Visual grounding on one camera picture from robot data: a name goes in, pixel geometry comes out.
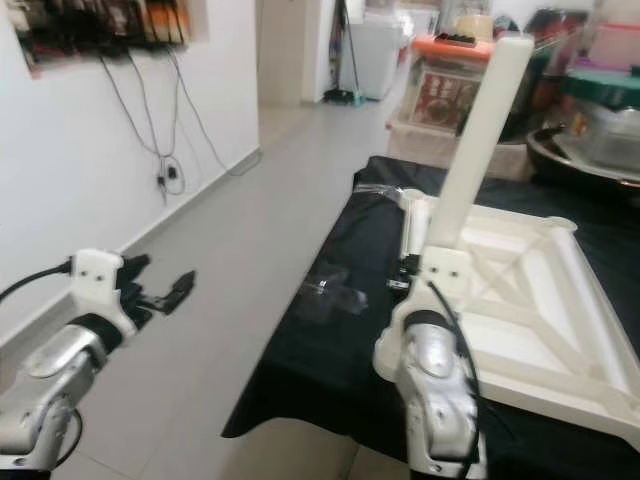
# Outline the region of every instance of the electrical wire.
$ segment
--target electrical wire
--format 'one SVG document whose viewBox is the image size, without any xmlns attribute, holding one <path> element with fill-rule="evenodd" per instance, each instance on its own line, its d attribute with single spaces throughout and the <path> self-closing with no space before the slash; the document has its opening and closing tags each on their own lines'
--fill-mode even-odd
<svg viewBox="0 0 640 480">
<path fill-rule="evenodd" d="M 149 2 L 144 2 L 145 8 L 147 9 L 147 16 L 149 17 L 149 25 L 151 25 L 151 32 L 153 33 L 153 40 L 158 43 L 158 32 L 156 32 L 156 25 L 153 22 L 153 16 L 151 14 L 151 9 L 149 8 Z"/>
<path fill-rule="evenodd" d="M 189 103 L 189 106 L 191 107 L 191 110 L 193 111 L 194 116 L 196 117 L 196 121 L 198 122 L 198 126 L 200 128 L 200 131 L 202 132 L 203 137 L 205 138 L 209 149 L 211 150 L 211 153 L 213 153 L 213 158 L 216 161 L 216 163 L 224 170 L 224 172 L 231 176 L 231 177 L 242 177 L 244 176 L 247 172 L 249 172 L 249 170 L 252 170 L 253 167 L 255 167 L 258 163 L 260 163 L 261 161 L 261 157 L 258 157 L 258 159 L 249 167 L 247 167 L 246 169 L 244 169 L 244 171 L 242 171 L 241 173 L 233 173 L 231 170 L 229 170 L 229 168 L 227 168 L 227 166 L 222 162 L 222 160 L 220 160 L 220 156 L 218 155 L 218 152 L 216 150 L 215 145 L 213 144 L 213 141 L 211 140 L 211 137 L 209 136 L 207 129 L 204 126 L 204 122 L 202 121 L 202 117 L 200 116 L 200 113 L 198 112 L 198 109 L 196 108 L 193 99 L 191 98 L 191 94 L 189 93 L 189 89 L 187 88 L 187 85 L 184 81 L 184 76 L 182 75 L 182 70 L 180 68 L 180 64 L 178 62 L 178 59 L 175 56 L 175 53 L 173 52 L 173 50 L 171 50 L 170 48 L 167 47 L 167 53 L 169 54 L 169 58 L 171 59 L 171 62 L 173 63 L 176 72 L 178 74 L 178 79 L 180 80 L 180 85 L 182 86 L 182 91 L 184 93 L 185 98 L 187 99 L 187 102 Z"/>
<path fill-rule="evenodd" d="M 169 16 L 169 7 L 167 6 L 166 1 L 162 1 L 162 6 L 164 7 L 164 16 L 167 21 L 167 42 L 172 43 L 173 39 L 171 38 L 171 18 Z"/>
<path fill-rule="evenodd" d="M 144 111 L 145 111 L 145 116 L 147 118 L 147 122 L 149 124 L 149 130 L 151 132 L 151 140 L 152 140 L 152 145 L 149 145 L 144 138 L 142 137 L 142 134 L 140 133 L 140 131 L 138 130 L 138 127 L 135 124 L 135 121 L 133 120 L 133 117 L 129 111 L 129 109 L 126 106 L 126 103 L 124 102 L 124 99 L 122 98 L 122 95 L 120 93 L 120 89 L 118 88 L 118 85 L 113 77 L 113 74 L 111 73 L 110 69 L 108 68 L 105 60 L 103 57 L 100 57 L 100 61 L 102 63 L 102 66 L 105 70 L 105 72 L 107 73 L 107 76 L 111 82 L 111 85 L 113 87 L 114 92 L 116 93 L 116 96 L 118 98 L 118 101 L 120 102 L 120 106 L 122 107 L 127 120 L 129 121 L 129 124 L 131 125 L 132 130 L 134 131 L 136 137 L 138 138 L 138 141 L 140 143 L 140 145 L 147 150 L 148 152 L 150 152 L 151 154 L 153 154 L 157 160 L 158 160 L 158 172 L 157 172 L 157 179 L 158 179 L 158 188 L 162 194 L 162 198 L 163 201 L 166 203 L 166 196 L 167 195 L 182 195 L 183 193 L 185 193 L 186 191 L 186 178 L 184 177 L 184 168 L 182 167 L 182 163 L 180 162 L 180 160 L 176 157 L 175 155 L 175 149 L 176 149 L 176 131 L 177 131 L 177 123 L 178 123 L 178 106 L 179 106 L 179 102 L 178 102 L 178 92 L 179 92 L 179 86 L 180 86 L 180 81 L 179 78 L 177 77 L 176 74 L 176 81 L 174 84 L 174 88 L 173 88 L 173 111 L 172 111 L 172 121 L 171 121 L 171 137 L 170 137 L 170 144 L 169 144 L 169 150 L 165 153 L 160 151 L 160 146 L 158 143 L 158 137 L 156 134 L 156 130 L 155 130 L 155 126 L 153 123 L 153 117 L 151 115 L 151 110 L 149 108 L 149 101 L 148 101 L 148 97 L 147 97 L 147 90 L 146 90 L 146 86 L 144 83 L 144 78 L 142 77 L 142 73 L 140 72 L 140 69 L 138 68 L 138 65 L 136 64 L 135 60 L 133 59 L 133 57 L 131 56 L 130 53 L 127 53 L 127 57 L 129 59 L 129 61 L 131 62 L 131 65 L 135 71 L 136 77 L 138 79 L 138 84 L 140 86 L 140 90 L 142 92 L 142 99 L 143 99 L 143 104 L 144 104 Z M 168 167 L 169 167 L 169 163 L 171 163 L 173 166 L 175 166 L 176 170 L 179 172 L 179 176 L 177 177 L 180 180 L 180 186 L 178 187 L 177 190 L 171 190 L 170 188 L 168 188 L 167 186 L 167 178 L 169 178 L 168 175 Z"/>
<path fill-rule="evenodd" d="M 82 431 L 84 430 L 84 421 L 82 420 L 82 415 L 80 414 L 77 408 L 73 409 L 73 412 L 71 415 L 73 416 L 73 418 L 76 419 L 76 425 L 77 425 L 76 436 L 74 437 L 73 442 L 71 443 L 71 446 L 69 447 L 69 449 L 66 452 L 64 452 L 64 455 L 58 458 L 58 460 L 56 461 L 56 466 L 54 468 L 58 468 L 60 465 L 62 465 L 64 462 L 66 462 L 69 459 L 71 454 L 78 447 L 78 444 L 80 443 L 80 439 L 82 438 Z"/>
<path fill-rule="evenodd" d="M 491 415 L 493 415 L 493 418 L 495 418 L 498 421 L 500 426 L 504 429 L 505 432 L 509 434 L 512 440 L 516 443 L 520 443 L 522 439 L 518 436 L 518 434 L 516 434 L 513 428 L 511 428 L 511 425 L 507 423 L 507 421 L 502 417 L 502 415 L 500 415 L 500 413 L 498 413 L 498 411 L 495 408 L 493 408 L 493 405 L 491 405 L 484 397 L 481 397 L 480 399 L 482 401 L 482 405 L 484 406 L 484 408 Z"/>
<path fill-rule="evenodd" d="M 180 25 L 180 16 L 178 15 L 177 0 L 171 2 L 173 4 L 173 16 L 176 17 L 176 25 L 178 26 L 178 33 L 180 34 L 180 43 L 184 45 L 184 33 L 182 32 L 182 26 Z"/>
<path fill-rule="evenodd" d="M 9 295 L 11 295 L 13 292 L 15 292 L 21 287 L 24 287 L 28 283 L 31 283 L 40 278 L 47 277 L 49 275 L 55 275 L 58 273 L 70 273 L 70 272 L 71 272 L 71 260 L 68 260 L 56 267 L 48 268 L 46 270 L 42 270 L 41 272 L 37 272 L 27 277 L 24 277 L 22 280 L 18 280 L 16 283 L 5 288 L 4 291 L 0 293 L 0 303 L 2 303 L 2 301 L 5 298 L 7 298 Z"/>
<path fill-rule="evenodd" d="M 471 351 L 469 349 L 469 344 L 467 343 L 467 339 L 465 338 L 464 334 L 462 333 L 462 330 L 460 329 L 458 317 L 453 312 L 451 305 L 449 305 L 449 302 L 447 302 L 447 299 L 444 298 L 444 295 L 442 295 L 438 287 L 436 287 L 436 285 L 432 281 L 429 281 L 428 285 L 431 288 L 431 290 L 433 290 L 433 293 L 436 295 L 436 297 L 438 298 L 438 301 L 442 304 L 442 307 L 445 309 L 445 311 L 447 312 L 447 315 L 449 316 L 449 321 L 458 339 L 458 348 L 461 350 L 462 355 L 466 357 L 467 363 L 469 364 L 469 370 L 471 371 L 470 386 L 471 386 L 472 393 L 475 396 L 476 401 L 478 403 L 473 439 L 471 441 L 471 445 L 469 446 L 469 452 L 465 457 L 462 468 L 458 473 L 458 479 L 465 479 L 467 478 L 467 474 L 469 473 L 469 469 L 471 468 L 471 464 L 473 463 L 473 456 L 478 450 L 478 442 L 480 440 L 480 426 L 479 426 L 478 417 L 480 416 L 479 403 L 481 401 L 480 399 L 482 398 L 482 396 L 480 395 L 480 382 L 478 381 L 478 371 L 476 370 L 475 362 L 473 361 L 473 357 L 471 356 Z"/>
<path fill-rule="evenodd" d="M 187 147 L 189 147 L 189 151 L 191 152 L 192 157 L 195 159 L 194 165 L 198 173 L 198 182 L 194 189 L 195 191 L 199 189 L 200 186 L 202 185 L 202 166 L 200 164 L 200 157 L 198 156 L 198 152 L 196 152 L 196 149 L 193 146 L 193 142 L 191 141 L 191 138 L 189 137 L 189 135 L 187 135 L 187 131 L 184 127 L 184 124 L 182 123 L 182 120 L 180 120 L 179 118 L 178 118 L 178 127 L 180 128 L 180 133 L 182 133 L 182 136 L 184 137 Z"/>
</svg>

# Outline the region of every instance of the white plastic pole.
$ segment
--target white plastic pole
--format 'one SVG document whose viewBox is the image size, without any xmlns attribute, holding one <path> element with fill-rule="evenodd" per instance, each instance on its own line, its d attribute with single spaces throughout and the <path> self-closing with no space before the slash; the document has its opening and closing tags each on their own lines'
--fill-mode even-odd
<svg viewBox="0 0 640 480">
<path fill-rule="evenodd" d="M 427 237 L 427 225 L 429 224 L 429 204 L 427 201 L 423 199 L 413 201 L 409 218 L 407 255 L 420 255 Z"/>
<path fill-rule="evenodd" d="M 528 36 L 498 41 L 442 187 L 427 245 L 456 248 L 532 51 Z"/>
</svg>

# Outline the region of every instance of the green lid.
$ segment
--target green lid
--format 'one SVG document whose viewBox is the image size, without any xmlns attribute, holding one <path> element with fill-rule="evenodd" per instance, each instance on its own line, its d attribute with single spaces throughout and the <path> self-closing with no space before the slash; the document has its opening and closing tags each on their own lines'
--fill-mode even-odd
<svg viewBox="0 0 640 480">
<path fill-rule="evenodd" d="M 563 91 L 612 110 L 640 109 L 640 76 L 626 72 L 576 70 L 568 75 Z"/>
</svg>

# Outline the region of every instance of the black tablecloth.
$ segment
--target black tablecloth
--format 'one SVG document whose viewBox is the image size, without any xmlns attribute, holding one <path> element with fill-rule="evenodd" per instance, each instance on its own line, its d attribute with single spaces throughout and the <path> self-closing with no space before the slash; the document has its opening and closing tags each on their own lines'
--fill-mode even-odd
<svg viewBox="0 0 640 480">
<path fill-rule="evenodd" d="M 440 169 L 372 157 L 354 184 L 383 183 L 437 195 Z M 562 216 L 640 351 L 640 215 L 638 210 L 552 187 L 487 179 L 476 203 L 538 216 Z M 354 194 L 310 272 L 344 267 L 349 287 L 366 293 L 360 314 L 334 308 L 324 319 L 303 318 L 296 297 L 259 361 L 223 432 L 243 435 L 275 417 L 296 418 L 405 460 L 402 401 L 373 370 L 373 346 L 390 320 L 386 287 L 396 271 L 403 212 L 374 194 Z M 492 415 L 483 415 L 490 478 L 640 479 L 640 454 L 596 431 L 494 404 L 517 440 Z"/>
</svg>

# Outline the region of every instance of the orange lid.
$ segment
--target orange lid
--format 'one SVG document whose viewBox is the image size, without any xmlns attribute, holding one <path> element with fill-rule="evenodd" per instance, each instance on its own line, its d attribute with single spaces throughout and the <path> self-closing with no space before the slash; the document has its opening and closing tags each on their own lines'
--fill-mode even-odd
<svg viewBox="0 0 640 480">
<path fill-rule="evenodd" d="M 477 40 L 472 47 L 463 47 L 449 42 L 436 42 L 435 35 L 418 35 L 411 46 L 424 55 L 449 55 L 469 60 L 488 62 L 496 44 Z"/>
</svg>

